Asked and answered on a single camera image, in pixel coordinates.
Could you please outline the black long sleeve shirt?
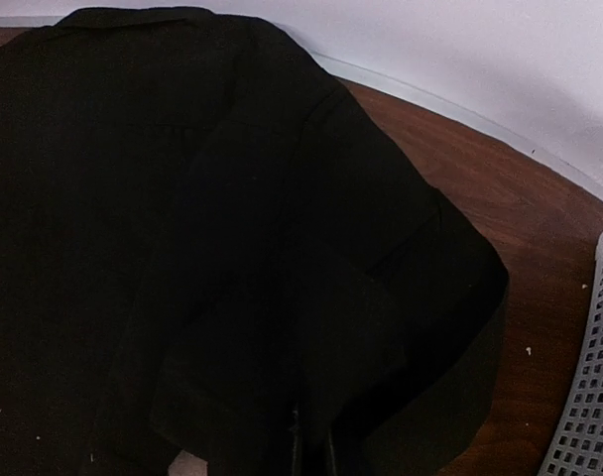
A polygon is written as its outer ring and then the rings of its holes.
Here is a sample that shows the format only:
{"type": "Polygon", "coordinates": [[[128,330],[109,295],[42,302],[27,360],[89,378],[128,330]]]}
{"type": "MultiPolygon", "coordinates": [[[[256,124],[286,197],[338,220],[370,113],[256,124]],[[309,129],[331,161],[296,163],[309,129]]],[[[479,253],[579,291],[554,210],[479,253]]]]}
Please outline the black long sleeve shirt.
{"type": "Polygon", "coordinates": [[[284,31],[91,8],[0,47],[0,475],[430,475],[509,275],[284,31]]]}

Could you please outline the white perforated plastic basket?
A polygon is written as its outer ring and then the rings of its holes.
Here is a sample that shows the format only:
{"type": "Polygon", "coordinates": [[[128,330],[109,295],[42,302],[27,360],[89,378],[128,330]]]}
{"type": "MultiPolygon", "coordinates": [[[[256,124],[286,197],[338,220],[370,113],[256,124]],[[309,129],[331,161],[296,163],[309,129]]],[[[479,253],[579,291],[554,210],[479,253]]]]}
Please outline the white perforated plastic basket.
{"type": "Polygon", "coordinates": [[[603,476],[603,232],[595,265],[577,367],[541,475],[603,476]]]}

